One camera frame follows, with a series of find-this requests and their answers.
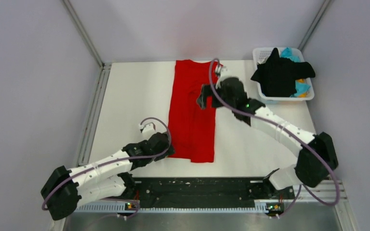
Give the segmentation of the red t-shirt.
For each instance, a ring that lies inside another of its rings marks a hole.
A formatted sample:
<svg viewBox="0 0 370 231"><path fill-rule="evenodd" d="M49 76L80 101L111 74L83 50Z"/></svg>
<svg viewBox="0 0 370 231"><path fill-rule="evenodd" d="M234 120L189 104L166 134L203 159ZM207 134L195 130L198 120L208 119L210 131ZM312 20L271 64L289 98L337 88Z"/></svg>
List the red t-shirt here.
<svg viewBox="0 0 370 231"><path fill-rule="evenodd" d="M192 60L175 63L168 119L175 149L172 158L214 162L216 110L202 110L197 104L202 85L209 84L209 67L209 63Z"/></svg>

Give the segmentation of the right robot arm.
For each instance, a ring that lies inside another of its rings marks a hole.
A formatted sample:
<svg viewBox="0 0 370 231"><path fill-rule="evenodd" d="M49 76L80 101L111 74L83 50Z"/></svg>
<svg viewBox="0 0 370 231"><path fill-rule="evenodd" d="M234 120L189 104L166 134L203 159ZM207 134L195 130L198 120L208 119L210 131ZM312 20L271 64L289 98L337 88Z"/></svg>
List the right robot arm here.
<svg viewBox="0 0 370 231"><path fill-rule="evenodd" d="M273 170L265 177L263 191L269 198L277 198L293 185L314 188L330 174L329 168L335 170L339 165L329 134L313 134L277 116L261 101L248 97L237 77L221 81L215 90L203 84L197 104L202 110L227 104L237 120L266 133L297 157L296 164Z"/></svg>

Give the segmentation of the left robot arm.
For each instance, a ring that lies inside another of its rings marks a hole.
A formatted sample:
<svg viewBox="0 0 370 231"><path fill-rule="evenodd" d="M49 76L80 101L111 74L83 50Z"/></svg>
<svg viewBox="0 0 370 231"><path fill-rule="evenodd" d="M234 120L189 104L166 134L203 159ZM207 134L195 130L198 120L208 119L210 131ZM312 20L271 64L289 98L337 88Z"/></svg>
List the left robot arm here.
<svg viewBox="0 0 370 231"><path fill-rule="evenodd" d="M99 161L70 169L57 167L40 191L41 208L48 211L53 220L61 220L90 202L119 196L129 199L135 193L129 172L174 152L170 132L156 132L149 139L129 143Z"/></svg>

